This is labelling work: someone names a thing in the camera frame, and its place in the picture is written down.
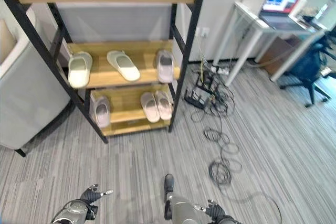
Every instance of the armchair cushion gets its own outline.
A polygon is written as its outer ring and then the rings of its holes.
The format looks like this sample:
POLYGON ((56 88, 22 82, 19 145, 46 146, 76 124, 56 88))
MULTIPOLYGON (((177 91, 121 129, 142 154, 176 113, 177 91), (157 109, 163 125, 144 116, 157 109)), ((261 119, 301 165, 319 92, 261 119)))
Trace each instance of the armchair cushion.
POLYGON ((15 47, 16 40, 8 30, 4 19, 0 19, 0 64, 15 47))

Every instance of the office chair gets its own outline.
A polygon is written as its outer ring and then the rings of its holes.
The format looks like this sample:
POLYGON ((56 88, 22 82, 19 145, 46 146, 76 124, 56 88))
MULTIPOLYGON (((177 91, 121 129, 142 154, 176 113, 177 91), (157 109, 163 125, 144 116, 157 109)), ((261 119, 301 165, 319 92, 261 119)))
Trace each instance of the office chair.
POLYGON ((291 74, 299 79, 300 83, 293 83, 288 85, 281 85, 280 89, 287 87, 305 87, 309 91, 311 103, 305 105, 306 108, 315 104, 314 92, 319 92, 324 96, 322 102, 327 102, 331 97, 324 92, 315 82, 323 76, 324 78, 336 78, 336 70, 328 74, 321 74, 321 70, 327 66, 327 56, 332 60, 336 60, 336 56, 328 50, 332 49, 331 44, 336 45, 336 26, 332 31, 314 42, 308 49, 305 56, 303 56, 286 74, 291 74))

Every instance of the gray slipper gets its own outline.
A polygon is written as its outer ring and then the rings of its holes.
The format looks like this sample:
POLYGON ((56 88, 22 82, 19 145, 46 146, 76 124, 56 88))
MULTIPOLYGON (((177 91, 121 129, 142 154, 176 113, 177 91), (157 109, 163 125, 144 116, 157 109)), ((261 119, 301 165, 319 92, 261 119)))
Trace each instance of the gray slipper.
POLYGON ((99 97, 94 103, 96 122, 98 127, 104 128, 110 125, 110 102, 105 96, 99 97))

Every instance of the pink slipper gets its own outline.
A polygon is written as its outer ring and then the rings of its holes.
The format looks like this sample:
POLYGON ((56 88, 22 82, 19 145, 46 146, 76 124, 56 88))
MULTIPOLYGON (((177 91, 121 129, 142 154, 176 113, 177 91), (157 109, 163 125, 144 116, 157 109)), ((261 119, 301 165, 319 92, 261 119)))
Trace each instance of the pink slipper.
POLYGON ((156 54, 158 80, 161 83, 171 83, 174 80, 174 58, 167 50, 159 50, 156 54))
POLYGON ((148 121, 156 123, 160 120, 160 114, 157 110, 155 98, 152 93, 146 92, 141 95, 141 105, 148 121))
POLYGON ((173 109, 168 94, 164 91, 157 90, 155 92, 155 99, 161 119, 169 120, 172 118, 173 109))

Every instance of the shelf leg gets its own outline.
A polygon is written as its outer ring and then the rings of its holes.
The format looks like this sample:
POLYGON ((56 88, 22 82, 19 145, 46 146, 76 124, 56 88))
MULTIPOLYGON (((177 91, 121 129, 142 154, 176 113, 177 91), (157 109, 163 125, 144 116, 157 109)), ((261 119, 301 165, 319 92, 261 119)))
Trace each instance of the shelf leg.
POLYGON ((173 110, 173 114, 172 114, 172 118, 171 118, 171 121, 170 121, 168 132, 172 132, 172 129, 173 129, 173 124, 174 124, 174 121, 175 121, 177 107, 178 107, 179 101, 180 101, 182 86, 183 86, 184 77, 185 77, 187 67, 188 67, 191 48, 192 48, 193 42, 194 42, 194 36, 195 36, 195 32, 196 32, 199 13, 200 13, 201 7, 202 7, 202 2, 203 2, 203 0, 195 0, 194 9, 193 9, 192 14, 191 14, 187 40, 186 40, 186 44, 185 44, 185 50, 182 52, 183 53, 183 59, 182 59, 180 77, 179 77, 179 80, 177 81, 176 96, 175 96, 175 99, 174 99, 174 110, 173 110))

